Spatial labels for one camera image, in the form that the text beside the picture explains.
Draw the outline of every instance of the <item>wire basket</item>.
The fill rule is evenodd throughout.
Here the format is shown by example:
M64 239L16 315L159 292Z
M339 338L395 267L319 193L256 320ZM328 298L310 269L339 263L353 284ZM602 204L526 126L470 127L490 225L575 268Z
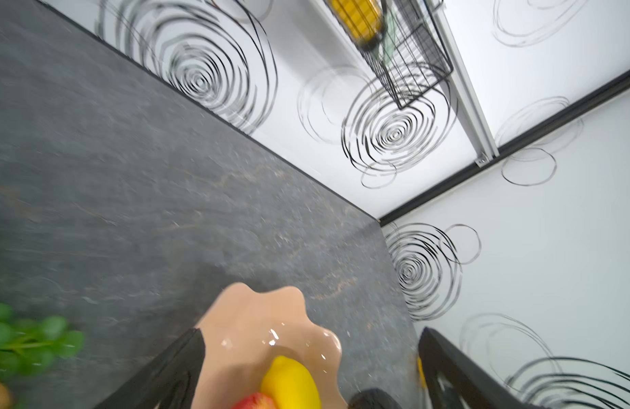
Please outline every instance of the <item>wire basket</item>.
M325 2L400 109L453 71L426 0Z

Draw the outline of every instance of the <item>green plant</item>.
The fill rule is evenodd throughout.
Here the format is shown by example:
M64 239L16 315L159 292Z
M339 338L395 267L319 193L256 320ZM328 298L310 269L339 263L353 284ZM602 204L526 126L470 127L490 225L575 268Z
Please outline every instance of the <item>green plant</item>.
M63 317L53 315L38 323L12 316L13 308L0 303L0 381L15 374L39 374L56 357L72 357L83 347L83 333L69 330Z

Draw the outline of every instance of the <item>lemon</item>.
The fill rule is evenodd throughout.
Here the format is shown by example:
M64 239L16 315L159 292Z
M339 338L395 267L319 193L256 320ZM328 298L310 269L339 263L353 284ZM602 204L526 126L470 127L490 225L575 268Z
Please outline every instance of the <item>lemon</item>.
M274 358L262 379L261 392L277 409L321 409L315 380L305 366L282 355Z

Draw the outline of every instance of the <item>scalloped bowl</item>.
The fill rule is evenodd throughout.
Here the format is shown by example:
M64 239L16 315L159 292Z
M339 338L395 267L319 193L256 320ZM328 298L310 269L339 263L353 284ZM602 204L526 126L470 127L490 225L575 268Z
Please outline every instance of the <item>scalloped bowl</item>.
M204 336L205 360L192 409L229 409L258 392L278 355L310 371L322 408L346 409L337 382L340 340L309 320L296 287L258 293L243 283L231 284L195 327Z

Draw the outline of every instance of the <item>black strip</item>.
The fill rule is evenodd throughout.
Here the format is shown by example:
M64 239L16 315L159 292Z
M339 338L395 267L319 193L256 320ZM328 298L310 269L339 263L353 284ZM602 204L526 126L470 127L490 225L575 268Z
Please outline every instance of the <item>black strip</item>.
M601 86L596 91L591 92L580 100L574 102L567 108L561 110L554 116L540 122L538 125L524 132L522 135L517 136L512 141L505 143L499 147L499 156L492 159L488 164L482 168L476 164L471 164L461 171L456 172L454 175L444 179L442 182L436 184L429 190L418 195L417 197L409 200L398 208L392 210L390 213L378 219L381 227L392 223L399 217L413 211L426 202L433 200L442 193L449 189L456 187L458 184L470 179L485 171L486 169L496 165L501 160L506 159L511 154L519 151L522 148L536 142L540 138L547 136L556 129L563 127L579 118L581 115L597 108L602 103L608 102L622 92L630 89L630 70L621 74L619 77Z
M311 175L308 175L306 172L304 172L303 170L297 168L295 165L293 165L291 162L289 162L287 159L285 159L284 157L282 157L281 155L277 154L276 152L272 151L271 149L269 149L268 147L266 147L265 145L263 145L262 143L258 142L257 140L255 140L253 137L246 135L244 132L240 131L237 127L232 126L231 124L229 124L227 121L221 119L219 117L219 115L215 114L213 111L209 110L208 108L206 108L204 105L199 104L197 101L194 101L192 98L188 97L187 95L183 94L181 91L179 91L178 89L174 88L172 85L170 85L169 83L163 81L162 78L158 77L157 75L155 75L154 73L152 73L151 71L147 70L146 68L144 68L142 65L140 65L138 62L133 61L131 58L129 58L126 54L122 53L120 50L116 49L115 47L113 47L112 45L108 44L107 42L101 40L101 38L97 37L93 32L91 32L90 30L88 30L87 28L81 26L80 24L78 24L76 21L70 19L69 17L67 17L65 14L63 14L62 12L54 9L50 4L48 3L44 3L44 0L33 0L34 3L40 4L42 7L44 7L45 9L51 11L52 13L56 14L57 16L59 16L60 18L62 18L63 20L65 20L66 22L70 23L71 25L73 25L74 27L78 28L79 30L81 30L82 32L86 33L87 35L89 35L90 37L92 37L93 39L97 40L100 44L105 45L106 47L108 47L110 50L114 51L115 53L118 53L120 56L122 56L123 58L126 58L127 61L131 62L135 67L139 68L140 70L144 71L145 73L147 73L147 75L152 76L153 78L155 78L158 82L160 82L161 84L163 84L164 86L170 88L172 91L176 92L177 94L179 94L180 96L184 97L187 101L195 104L197 107L203 109L204 111L208 112L209 114L211 114L214 118L220 120L222 123L226 124L228 127L230 127L231 129L234 129L238 134L245 136L248 140L254 142L256 145L260 146L261 148L263 148L265 151L270 152L272 155L276 156L278 159L280 159L281 161L285 162L288 166L290 166L291 168L293 168L294 170L296 170L297 172L301 173L302 175L308 177L311 181L319 184L319 186L322 186L324 189L326 189L328 192L333 193L335 196L339 197L340 199L342 199L343 201L345 201L347 204L351 205L352 207L356 208L357 210L359 210L360 212L364 213L365 215L367 215L368 217L373 218L374 220L376 220L376 217L370 215L368 212L362 210L361 208L359 208L358 206L356 206L355 204L353 204L351 201L345 199L344 197L342 197L339 193L335 192L333 189L329 188L328 186L326 186L325 184L323 184L322 182L320 182L319 180L315 179L314 177L312 177Z

